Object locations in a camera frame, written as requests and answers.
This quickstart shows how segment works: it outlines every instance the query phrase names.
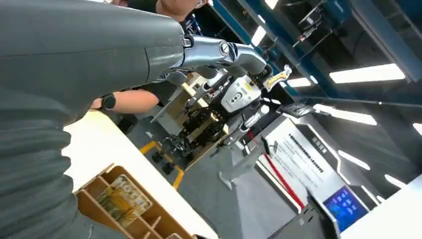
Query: wristwatch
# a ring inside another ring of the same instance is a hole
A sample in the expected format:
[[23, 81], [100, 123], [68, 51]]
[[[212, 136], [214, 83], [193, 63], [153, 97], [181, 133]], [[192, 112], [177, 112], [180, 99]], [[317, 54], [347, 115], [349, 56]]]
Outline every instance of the wristwatch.
[[103, 97], [101, 100], [101, 107], [105, 110], [111, 110], [116, 105], [116, 97], [113, 94], [109, 94]]

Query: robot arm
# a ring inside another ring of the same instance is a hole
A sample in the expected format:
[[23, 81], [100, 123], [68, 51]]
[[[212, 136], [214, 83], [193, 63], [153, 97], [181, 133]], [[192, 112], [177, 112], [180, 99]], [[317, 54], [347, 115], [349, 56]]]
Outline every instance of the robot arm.
[[7, 205], [0, 238], [124, 238], [78, 212], [72, 179], [63, 175], [70, 166], [61, 155], [70, 143], [64, 125], [95, 98], [154, 82], [167, 69], [265, 66], [246, 46], [189, 43], [171, 18], [108, 4], [3, 0], [0, 19], [0, 201]]

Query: blue screen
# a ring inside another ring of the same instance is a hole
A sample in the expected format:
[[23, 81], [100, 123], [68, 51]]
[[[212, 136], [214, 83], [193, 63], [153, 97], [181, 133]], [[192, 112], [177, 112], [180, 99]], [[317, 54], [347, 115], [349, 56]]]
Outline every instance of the blue screen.
[[334, 193], [324, 202], [324, 205], [337, 219], [340, 232], [368, 213], [347, 187], [342, 187]]

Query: person's hand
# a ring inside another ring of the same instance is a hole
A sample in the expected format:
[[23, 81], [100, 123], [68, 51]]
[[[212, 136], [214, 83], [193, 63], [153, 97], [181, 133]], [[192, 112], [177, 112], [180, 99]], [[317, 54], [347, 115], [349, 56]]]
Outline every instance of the person's hand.
[[111, 4], [117, 5], [117, 6], [126, 6], [127, 7], [127, 0], [113, 0], [113, 1], [111, 1]]
[[102, 106], [102, 99], [98, 98], [94, 100], [93, 104], [91, 105], [91, 109], [99, 109]]

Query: red stripe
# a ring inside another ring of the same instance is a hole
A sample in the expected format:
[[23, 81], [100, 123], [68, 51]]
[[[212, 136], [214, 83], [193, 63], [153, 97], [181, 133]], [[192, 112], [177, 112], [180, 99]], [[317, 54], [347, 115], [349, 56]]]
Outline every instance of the red stripe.
[[[255, 144], [258, 145], [258, 143], [254, 139], [254, 135], [251, 131], [248, 131], [248, 135], [252, 138], [252, 140], [255, 142]], [[293, 191], [293, 189], [290, 187], [290, 185], [287, 183], [286, 180], [284, 180], [283, 176], [281, 176], [281, 173], [277, 170], [276, 166], [274, 166], [274, 163], [271, 161], [270, 156], [268, 156], [267, 153], [264, 152], [265, 159], [270, 164], [271, 168], [273, 169], [274, 173], [277, 175], [280, 182], [283, 184], [283, 186], [286, 188], [287, 193], [295, 200], [295, 202], [303, 209], [305, 206], [302, 203], [302, 201], [299, 199], [299, 197], [296, 195], [296, 193]]]

